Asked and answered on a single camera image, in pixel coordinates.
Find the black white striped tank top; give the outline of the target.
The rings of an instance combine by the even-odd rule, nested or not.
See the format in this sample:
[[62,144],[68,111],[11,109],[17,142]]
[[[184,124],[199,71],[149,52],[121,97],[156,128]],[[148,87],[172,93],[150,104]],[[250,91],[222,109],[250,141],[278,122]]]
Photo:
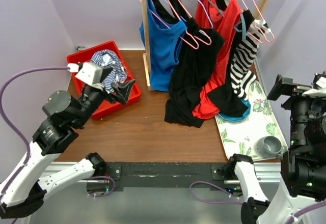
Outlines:
[[238,98],[247,100],[250,86],[256,80],[256,75],[250,70],[258,52],[260,40],[270,29],[265,20],[255,20],[247,31],[246,38],[236,47],[230,65],[230,82],[233,93]]

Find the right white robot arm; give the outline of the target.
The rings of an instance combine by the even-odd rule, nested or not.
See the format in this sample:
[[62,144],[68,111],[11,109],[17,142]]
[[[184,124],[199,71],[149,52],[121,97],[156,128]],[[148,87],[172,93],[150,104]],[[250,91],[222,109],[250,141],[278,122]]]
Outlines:
[[278,75],[267,99],[289,98],[281,107],[290,113],[290,146],[281,159],[281,178],[269,201],[257,180],[250,156],[234,154],[226,167],[239,180],[244,202],[242,223],[298,223],[312,210],[325,207],[325,73],[311,85]]

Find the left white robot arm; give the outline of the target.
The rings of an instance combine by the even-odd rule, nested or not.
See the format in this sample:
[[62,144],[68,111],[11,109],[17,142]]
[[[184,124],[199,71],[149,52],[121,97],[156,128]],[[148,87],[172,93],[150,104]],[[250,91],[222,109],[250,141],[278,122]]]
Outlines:
[[107,165],[97,153],[90,153],[75,165],[50,176],[43,176],[46,168],[77,139],[88,119],[102,102],[129,101],[135,81],[113,83],[107,92],[102,81],[111,73],[110,67],[102,68],[91,63],[68,64],[64,70],[75,73],[85,84],[79,98],[67,91],[51,94],[43,111],[47,118],[25,141],[26,153],[12,173],[1,183],[1,218],[16,221],[37,210],[55,193],[80,181],[113,179],[107,175]]

